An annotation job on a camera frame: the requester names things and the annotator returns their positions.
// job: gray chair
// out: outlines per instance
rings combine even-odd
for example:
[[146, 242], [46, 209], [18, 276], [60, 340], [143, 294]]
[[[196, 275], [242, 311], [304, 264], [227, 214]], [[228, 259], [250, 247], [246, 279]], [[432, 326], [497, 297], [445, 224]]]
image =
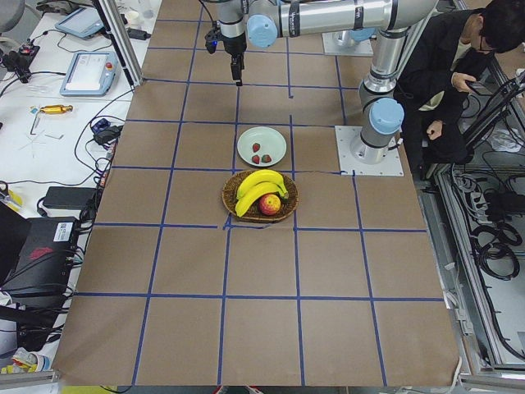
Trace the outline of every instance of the gray chair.
[[0, 0], [0, 34], [15, 27], [24, 15], [24, 0]]
[[20, 22], [25, 8], [40, 19], [40, 14], [33, 7], [26, 5], [24, 0], [0, 0], [0, 44], [8, 43], [13, 48], [20, 47], [14, 39], [2, 37], [2, 33], [11, 30]]

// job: eyeglasses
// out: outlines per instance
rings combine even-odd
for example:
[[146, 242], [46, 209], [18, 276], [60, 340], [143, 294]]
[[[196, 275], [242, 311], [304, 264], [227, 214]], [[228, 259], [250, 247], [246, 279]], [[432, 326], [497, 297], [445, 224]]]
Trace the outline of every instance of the eyeglasses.
[[489, 54], [489, 53], [495, 53], [496, 50], [491, 48], [490, 45], [489, 45], [489, 48], [491, 49], [485, 49], [483, 48], [483, 41], [484, 41], [484, 36], [480, 35], [479, 36], [479, 49], [478, 49], [478, 52], [482, 52], [482, 53], [485, 53], [485, 54]]

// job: white cup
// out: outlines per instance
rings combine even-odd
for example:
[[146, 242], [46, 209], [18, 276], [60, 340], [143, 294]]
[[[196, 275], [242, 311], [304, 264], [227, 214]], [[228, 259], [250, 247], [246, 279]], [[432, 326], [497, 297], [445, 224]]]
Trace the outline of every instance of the white cup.
[[137, 11], [127, 11], [124, 14], [124, 16], [128, 21], [128, 27], [130, 27], [131, 29], [140, 30], [140, 23], [142, 22], [142, 20], [140, 19], [140, 14]]

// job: woven basket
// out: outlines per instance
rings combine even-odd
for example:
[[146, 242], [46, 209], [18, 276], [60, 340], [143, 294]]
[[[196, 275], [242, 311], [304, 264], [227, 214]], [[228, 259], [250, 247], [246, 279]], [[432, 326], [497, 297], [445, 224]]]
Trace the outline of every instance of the woven basket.
[[237, 188], [240, 183], [252, 172], [257, 170], [248, 170], [237, 172], [232, 176], [228, 182], [222, 188], [222, 202], [226, 209], [239, 220], [244, 222], [257, 222], [257, 223], [273, 223], [279, 222], [289, 217], [297, 208], [299, 203], [299, 193], [294, 181], [288, 176], [281, 174], [285, 181], [286, 189], [288, 190], [288, 199], [281, 199], [281, 209], [278, 213], [273, 216], [266, 216], [259, 211], [257, 201], [249, 207], [248, 212], [241, 218], [235, 213], [235, 204], [237, 202]]

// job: banana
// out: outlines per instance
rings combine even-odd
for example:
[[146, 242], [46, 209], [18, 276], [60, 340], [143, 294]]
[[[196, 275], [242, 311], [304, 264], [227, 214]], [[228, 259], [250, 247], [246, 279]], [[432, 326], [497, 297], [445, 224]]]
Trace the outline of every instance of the banana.
[[237, 199], [242, 199], [249, 190], [261, 182], [275, 183], [279, 186], [279, 190], [277, 191], [279, 196], [282, 199], [288, 198], [288, 190], [285, 187], [285, 180], [282, 175], [277, 171], [263, 169], [252, 172], [240, 183], [237, 188]]
[[258, 183], [248, 190], [239, 201], [237, 201], [237, 204], [235, 205], [235, 213], [237, 213], [237, 216], [243, 217], [249, 207], [251, 207], [260, 197], [269, 193], [278, 193], [279, 190], [281, 190], [281, 188], [273, 182]]

